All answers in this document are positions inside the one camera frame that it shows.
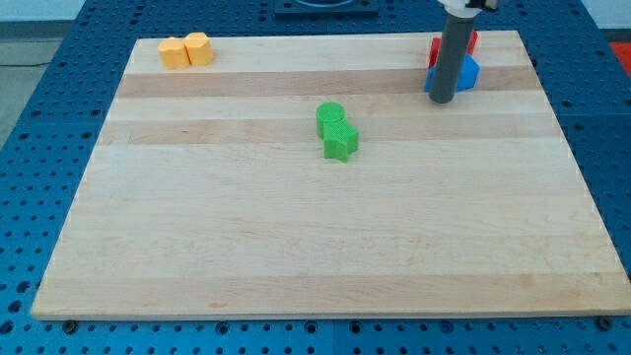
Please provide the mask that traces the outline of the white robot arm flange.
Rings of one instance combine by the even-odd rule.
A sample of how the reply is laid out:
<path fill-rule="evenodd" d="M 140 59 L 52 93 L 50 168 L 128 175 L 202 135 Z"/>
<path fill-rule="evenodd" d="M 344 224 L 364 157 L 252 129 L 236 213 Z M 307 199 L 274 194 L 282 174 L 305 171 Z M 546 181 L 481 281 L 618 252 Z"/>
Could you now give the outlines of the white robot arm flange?
<path fill-rule="evenodd" d="M 506 0 L 438 0 L 445 10 L 458 18 L 475 18 L 481 12 L 496 12 Z"/>

